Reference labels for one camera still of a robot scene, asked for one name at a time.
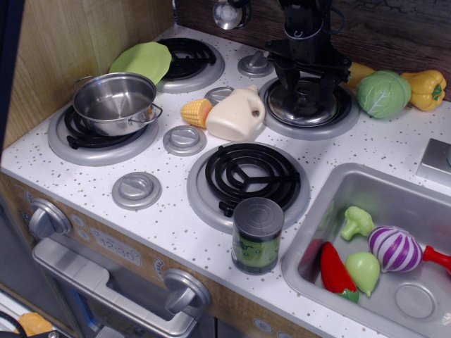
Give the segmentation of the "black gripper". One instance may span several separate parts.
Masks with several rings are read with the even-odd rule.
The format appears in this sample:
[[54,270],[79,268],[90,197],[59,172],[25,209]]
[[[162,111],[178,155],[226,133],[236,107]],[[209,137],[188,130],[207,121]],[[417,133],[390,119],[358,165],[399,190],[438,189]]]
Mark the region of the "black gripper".
[[333,32],[319,30],[303,36],[300,32],[286,34],[285,39],[265,44],[269,59],[284,88],[294,88],[300,73],[320,77],[320,100],[331,98],[341,82],[350,78],[351,60],[340,53],[331,43]]

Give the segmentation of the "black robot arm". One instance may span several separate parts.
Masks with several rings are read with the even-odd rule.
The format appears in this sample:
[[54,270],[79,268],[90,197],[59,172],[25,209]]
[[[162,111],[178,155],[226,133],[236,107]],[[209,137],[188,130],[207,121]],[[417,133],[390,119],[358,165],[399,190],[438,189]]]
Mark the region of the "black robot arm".
[[281,1],[285,14],[285,39],[271,40],[265,45],[269,60],[282,86],[293,92],[301,73],[317,76],[319,88],[316,103],[332,97],[342,82],[350,78],[351,59],[332,45],[330,13],[339,16],[331,1]]

